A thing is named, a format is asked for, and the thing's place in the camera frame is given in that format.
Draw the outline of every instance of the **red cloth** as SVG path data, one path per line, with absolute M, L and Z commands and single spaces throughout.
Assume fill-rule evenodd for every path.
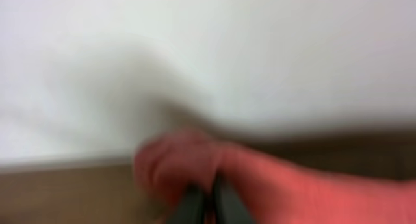
M 260 224 L 416 223 L 416 183 L 323 173 L 195 130 L 164 135 L 135 157 L 139 184 L 174 205 L 189 183 L 221 172 Z

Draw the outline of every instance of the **white wall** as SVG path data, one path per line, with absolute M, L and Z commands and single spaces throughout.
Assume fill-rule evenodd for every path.
M 416 119 L 416 0 L 0 0 L 0 165 Z

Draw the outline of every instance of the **pink cloth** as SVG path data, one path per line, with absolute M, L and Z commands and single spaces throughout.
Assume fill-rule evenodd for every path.
M 416 223 L 416 183 L 323 173 L 185 129 L 148 143 L 135 177 L 172 208 L 190 183 L 209 191 L 217 172 L 260 224 Z

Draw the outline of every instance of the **wooden floor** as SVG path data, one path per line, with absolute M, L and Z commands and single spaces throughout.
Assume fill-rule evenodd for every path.
M 267 151 L 313 168 L 403 180 L 416 177 L 415 132 L 293 140 Z M 0 224 L 140 224 L 159 212 L 129 165 L 0 175 Z

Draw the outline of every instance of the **brown floor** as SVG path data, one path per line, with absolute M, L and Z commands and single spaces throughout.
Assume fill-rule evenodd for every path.
M 329 171 L 416 177 L 416 131 L 279 142 L 268 153 Z M 0 175 L 0 224 L 151 223 L 156 207 L 129 166 Z

